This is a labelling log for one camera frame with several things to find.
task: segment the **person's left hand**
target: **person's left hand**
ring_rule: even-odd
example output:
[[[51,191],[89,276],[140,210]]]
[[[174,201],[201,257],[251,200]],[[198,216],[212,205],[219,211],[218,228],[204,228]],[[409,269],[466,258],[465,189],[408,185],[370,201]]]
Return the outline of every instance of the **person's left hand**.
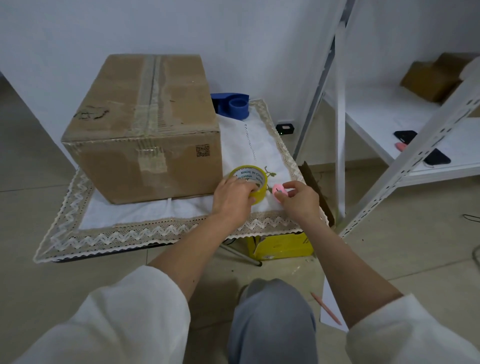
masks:
[[[247,221],[254,197],[248,197],[257,189],[253,182],[232,176],[222,179],[213,195],[212,213],[210,216],[220,219],[230,232],[238,229]]]

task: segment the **blue plastic object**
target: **blue plastic object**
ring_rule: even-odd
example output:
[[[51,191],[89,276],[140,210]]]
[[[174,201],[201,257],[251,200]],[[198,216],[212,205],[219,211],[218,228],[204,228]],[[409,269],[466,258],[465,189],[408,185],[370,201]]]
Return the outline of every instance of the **blue plastic object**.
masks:
[[[244,120],[248,117],[248,95],[224,92],[210,94],[210,96],[218,115],[237,120]]]

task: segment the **qr code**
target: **qr code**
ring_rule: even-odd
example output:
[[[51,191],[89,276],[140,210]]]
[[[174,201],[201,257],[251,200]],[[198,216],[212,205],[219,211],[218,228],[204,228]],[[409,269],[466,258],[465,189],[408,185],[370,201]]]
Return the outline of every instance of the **qr code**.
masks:
[[[195,146],[195,148],[197,148],[197,157],[210,156],[210,144],[202,144],[201,146]]]

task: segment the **forearm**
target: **forearm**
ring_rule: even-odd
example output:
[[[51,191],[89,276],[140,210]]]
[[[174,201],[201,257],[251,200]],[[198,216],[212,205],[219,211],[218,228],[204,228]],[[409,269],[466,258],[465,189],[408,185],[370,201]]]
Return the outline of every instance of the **forearm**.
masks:
[[[301,223],[350,328],[402,293],[369,267],[320,218]]]
[[[221,218],[209,216],[148,265],[167,274],[188,301],[206,264],[229,233]]]

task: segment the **gray pants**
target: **gray pants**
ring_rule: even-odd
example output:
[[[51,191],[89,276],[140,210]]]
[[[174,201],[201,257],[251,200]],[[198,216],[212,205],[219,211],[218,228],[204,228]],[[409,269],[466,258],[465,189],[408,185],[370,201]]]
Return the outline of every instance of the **gray pants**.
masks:
[[[315,317],[281,279],[255,279],[242,293],[228,339],[230,364],[317,363]]]

